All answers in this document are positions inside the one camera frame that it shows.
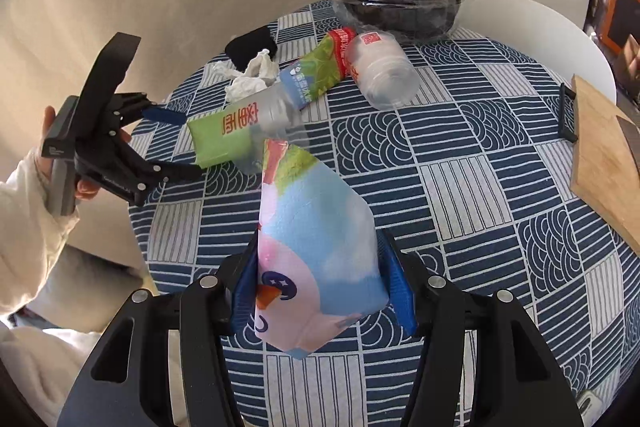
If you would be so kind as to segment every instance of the red label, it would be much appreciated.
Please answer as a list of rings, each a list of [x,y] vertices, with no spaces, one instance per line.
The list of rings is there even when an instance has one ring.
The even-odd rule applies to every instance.
[[[338,28],[327,32],[334,40],[334,57],[340,71],[340,78],[347,76],[347,65],[344,60],[344,51],[349,42],[353,41],[356,36],[355,30],[352,28]]]
[[[353,82],[355,82],[357,84],[358,83],[358,77],[360,75],[358,74],[358,70],[356,68],[354,68],[353,64],[351,64],[350,62],[347,62],[347,71],[349,71],[349,74],[351,75],[351,78],[353,79]]]
[[[255,102],[226,114],[222,119],[222,134],[229,134],[254,123],[258,123],[258,104]]]
[[[362,36],[363,44],[373,44],[374,42],[378,42],[381,40],[382,39],[380,38],[380,35],[378,35],[376,32],[367,33],[366,35]]]

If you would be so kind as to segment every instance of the wooden cutting board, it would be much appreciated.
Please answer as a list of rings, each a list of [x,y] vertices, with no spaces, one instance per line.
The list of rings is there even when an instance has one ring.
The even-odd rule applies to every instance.
[[[640,175],[617,116],[630,119],[575,75],[574,168],[571,190],[640,255]]]

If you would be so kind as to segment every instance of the screw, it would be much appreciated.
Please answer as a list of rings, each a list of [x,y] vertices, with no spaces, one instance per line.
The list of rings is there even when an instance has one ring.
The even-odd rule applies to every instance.
[[[137,290],[133,292],[133,295],[131,296],[131,300],[133,302],[144,302],[146,301],[147,296],[148,296],[148,293],[146,292],[146,290]]]
[[[203,288],[213,288],[218,284],[218,278],[215,275],[206,275],[200,279],[200,286]]]
[[[444,288],[444,285],[446,285],[447,283],[447,281],[439,275],[432,275],[431,277],[429,277],[429,280],[427,282],[432,288]]]
[[[511,293],[509,290],[498,290],[498,293],[496,294],[496,296],[498,300],[502,302],[513,301],[513,293]]]

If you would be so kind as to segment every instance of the crumpled tissue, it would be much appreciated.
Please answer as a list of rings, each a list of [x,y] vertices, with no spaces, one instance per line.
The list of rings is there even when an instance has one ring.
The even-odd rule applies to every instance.
[[[219,73],[226,80],[232,78],[233,82],[225,87],[225,100],[234,103],[248,97],[251,94],[270,87],[278,78],[280,69],[276,62],[271,60],[269,50],[262,50],[249,61],[244,73],[230,69],[229,62],[217,62],[213,65],[213,73]]]

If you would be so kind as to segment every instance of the human hand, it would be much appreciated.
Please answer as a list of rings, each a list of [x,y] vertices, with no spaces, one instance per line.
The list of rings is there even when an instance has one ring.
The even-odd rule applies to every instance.
[[[53,109],[50,105],[44,110],[44,118],[42,120],[42,135],[40,138],[40,149],[38,150],[38,155],[36,156],[36,165],[41,174],[47,179],[51,179],[51,169],[53,167],[53,160],[51,158],[43,158],[42,157],[42,143],[49,132],[49,129],[53,125],[53,121],[56,119],[56,110]],[[119,131],[120,138],[122,138],[126,143],[131,141],[131,135],[122,129]],[[100,186],[95,184],[90,180],[80,180],[78,185],[76,185],[76,199],[82,201],[90,201],[93,200],[98,191],[100,190]]]

